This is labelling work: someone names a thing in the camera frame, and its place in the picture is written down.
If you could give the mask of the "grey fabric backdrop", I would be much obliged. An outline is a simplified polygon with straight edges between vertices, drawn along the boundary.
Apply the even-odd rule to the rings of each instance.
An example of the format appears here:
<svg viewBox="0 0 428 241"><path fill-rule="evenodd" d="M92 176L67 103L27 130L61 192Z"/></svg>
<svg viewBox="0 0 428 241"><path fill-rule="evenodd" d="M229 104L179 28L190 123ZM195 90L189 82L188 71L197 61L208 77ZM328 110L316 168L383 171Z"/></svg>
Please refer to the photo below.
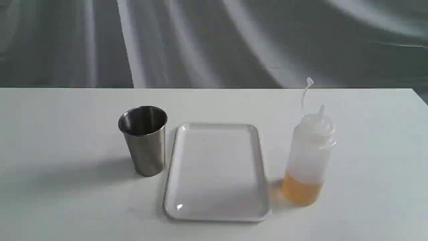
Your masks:
<svg viewBox="0 0 428 241"><path fill-rule="evenodd" d="M411 88L426 0L2 0L1 87Z"/></svg>

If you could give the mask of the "stainless steel cup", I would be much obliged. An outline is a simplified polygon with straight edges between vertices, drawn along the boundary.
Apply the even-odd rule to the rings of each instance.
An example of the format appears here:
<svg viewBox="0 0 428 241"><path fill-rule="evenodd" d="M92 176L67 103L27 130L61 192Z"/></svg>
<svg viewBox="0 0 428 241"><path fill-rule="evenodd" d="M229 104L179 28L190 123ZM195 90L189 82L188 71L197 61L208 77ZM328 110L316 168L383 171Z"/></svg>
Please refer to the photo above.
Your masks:
<svg viewBox="0 0 428 241"><path fill-rule="evenodd" d="M161 173L166 165L167 114L155 106L126 111L118 120L136 172L144 177Z"/></svg>

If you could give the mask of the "white plastic tray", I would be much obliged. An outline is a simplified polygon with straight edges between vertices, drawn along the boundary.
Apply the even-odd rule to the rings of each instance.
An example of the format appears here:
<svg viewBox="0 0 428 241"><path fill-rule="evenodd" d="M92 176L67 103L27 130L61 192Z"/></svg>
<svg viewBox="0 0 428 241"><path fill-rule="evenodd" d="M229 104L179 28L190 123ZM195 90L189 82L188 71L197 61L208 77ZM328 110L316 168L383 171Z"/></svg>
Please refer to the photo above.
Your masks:
<svg viewBox="0 0 428 241"><path fill-rule="evenodd" d="M237 123L178 126L164 210L182 221L264 221L272 202L258 129Z"/></svg>

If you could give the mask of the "clear squeeze bottle with oil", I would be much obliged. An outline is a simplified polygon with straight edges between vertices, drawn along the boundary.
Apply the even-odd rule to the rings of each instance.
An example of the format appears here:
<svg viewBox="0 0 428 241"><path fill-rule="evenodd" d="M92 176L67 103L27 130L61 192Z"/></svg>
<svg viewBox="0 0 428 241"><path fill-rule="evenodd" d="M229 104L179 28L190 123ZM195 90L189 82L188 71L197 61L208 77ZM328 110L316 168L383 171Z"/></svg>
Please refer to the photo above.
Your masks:
<svg viewBox="0 0 428 241"><path fill-rule="evenodd" d="M331 154L336 145L336 125L321 105L317 113L305 113L305 96L314 84L312 78L301 97L302 117L293 130L290 152L281 190L293 204L309 206L318 199Z"/></svg>

